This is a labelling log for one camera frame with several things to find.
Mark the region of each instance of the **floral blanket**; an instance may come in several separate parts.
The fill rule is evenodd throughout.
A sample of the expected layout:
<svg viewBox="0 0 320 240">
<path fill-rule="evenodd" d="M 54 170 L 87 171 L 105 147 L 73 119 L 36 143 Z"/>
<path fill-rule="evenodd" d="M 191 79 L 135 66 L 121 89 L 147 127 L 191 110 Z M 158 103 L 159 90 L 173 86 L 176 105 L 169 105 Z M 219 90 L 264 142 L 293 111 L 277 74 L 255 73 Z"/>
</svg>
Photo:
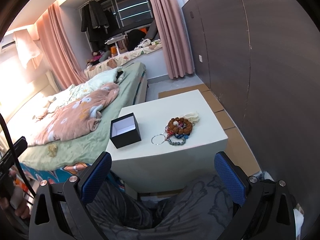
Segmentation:
<svg viewBox="0 0 320 240">
<path fill-rule="evenodd" d="M 31 127 L 28 145 L 43 145 L 69 141 L 95 131 L 101 120 L 101 110 L 116 99 L 119 86 L 107 83 L 84 98 L 48 114 Z"/>
<path fill-rule="evenodd" d="M 118 56 L 115 56 L 111 59 L 107 59 L 106 61 L 103 61 L 95 66 L 89 66 L 86 70 L 84 70 L 84 74 L 87 76 L 87 78 L 91 79 L 95 75 L 114 69 L 116 67 L 120 67 L 124 65 L 125 63 L 129 62 L 130 60 L 133 60 L 143 54 L 149 54 L 151 52 L 154 52 L 158 49 L 162 48 L 162 44 L 156 44 L 156 45 L 150 45 L 141 49 L 133 50 L 126 52 L 124 54 L 120 54 Z"/>
</svg>

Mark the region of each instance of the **gray floor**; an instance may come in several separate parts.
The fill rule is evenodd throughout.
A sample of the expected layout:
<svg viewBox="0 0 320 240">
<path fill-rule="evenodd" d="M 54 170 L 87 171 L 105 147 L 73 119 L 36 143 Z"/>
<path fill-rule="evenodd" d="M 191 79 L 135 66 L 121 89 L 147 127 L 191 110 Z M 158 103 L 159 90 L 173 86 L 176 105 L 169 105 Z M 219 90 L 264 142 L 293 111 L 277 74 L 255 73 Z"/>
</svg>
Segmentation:
<svg viewBox="0 0 320 240">
<path fill-rule="evenodd" d="M 158 83 L 150 84 L 147 89 L 146 101 L 158 99 L 158 94 L 163 91 L 174 90 L 178 88 L 190 87 L 202 84 L 197 75 L 188 75 L 183 78 L 175 78 L 170 80 L 161 81 Z"/>
</svg>

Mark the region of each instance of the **wardrobe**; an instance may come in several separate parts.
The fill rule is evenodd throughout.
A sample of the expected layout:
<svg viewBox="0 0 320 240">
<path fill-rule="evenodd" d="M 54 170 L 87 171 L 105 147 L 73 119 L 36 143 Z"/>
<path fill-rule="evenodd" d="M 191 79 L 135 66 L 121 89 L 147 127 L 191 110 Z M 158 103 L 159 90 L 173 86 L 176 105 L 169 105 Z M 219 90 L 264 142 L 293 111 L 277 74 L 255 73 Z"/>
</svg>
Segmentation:
<svg viewBox="0 0 320 240">
<path fill-rule="evenodd" d="M 297 0 L 189 0 L 196 74 L 225 107 L 260 167 L 320 210 L 320 32 Z"/>
</svg>

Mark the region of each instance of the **blue padding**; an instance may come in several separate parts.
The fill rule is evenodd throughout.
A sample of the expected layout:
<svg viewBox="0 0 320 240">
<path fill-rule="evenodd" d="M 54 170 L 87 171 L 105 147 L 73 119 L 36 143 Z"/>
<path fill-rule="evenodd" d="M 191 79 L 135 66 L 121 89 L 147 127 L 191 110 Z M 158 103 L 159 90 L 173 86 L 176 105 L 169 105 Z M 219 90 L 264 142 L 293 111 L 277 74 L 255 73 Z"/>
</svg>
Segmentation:
<svg viewBox="0 0 320 240">
<path fill-rule="evenodd" d="M 242 206 L 245 201 L 245 187 L 220 153 L 214 157 L 214 167 L 233 202 Z"/>
<path fill-rule="evenodd" d="M 107 153 L 84 183 L 81 192 L 81 201 L 84 205 L 92 203 L 96 197 L 103 181 L 106 179 L 111 169 L 111 163 L 111 155 Z"/>
</svg>

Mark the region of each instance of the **person's leg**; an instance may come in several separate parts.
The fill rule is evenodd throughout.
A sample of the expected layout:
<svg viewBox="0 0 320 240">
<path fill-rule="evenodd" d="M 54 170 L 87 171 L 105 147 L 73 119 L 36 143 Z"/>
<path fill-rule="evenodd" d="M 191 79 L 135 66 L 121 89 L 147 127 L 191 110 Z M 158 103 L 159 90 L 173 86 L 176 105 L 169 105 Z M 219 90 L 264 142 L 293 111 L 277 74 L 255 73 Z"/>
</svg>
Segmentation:
<svg viewBox="0 0 320 240">
<path fill-rule="evenodd" d="M 215 240 L 231 221 L 232 211 L 232 199 L 220 178 L 216 174 L 202 176 L 177 196 L 174 207 L 158 226 L 141 230 L 140 238 Z"/>
<path fill-rule="evenodd" d="M 193 180 L 159 205 L 157 212 L 165 218 L 155 228 L 150 210 L 108 182 L 87 209 L 109 240 L 215 240 L 231 221 L 233 205 L 219 177 L 212 174 Z"/>
<path fill-rule="evenodd" d="M 141 202 L 120 192 L 110 182 L 103 182 L 94 201 L 87 209 L 99 226 L 105 223 L 135 229 L 152 227 L 152 212 Z"/>
</svg>

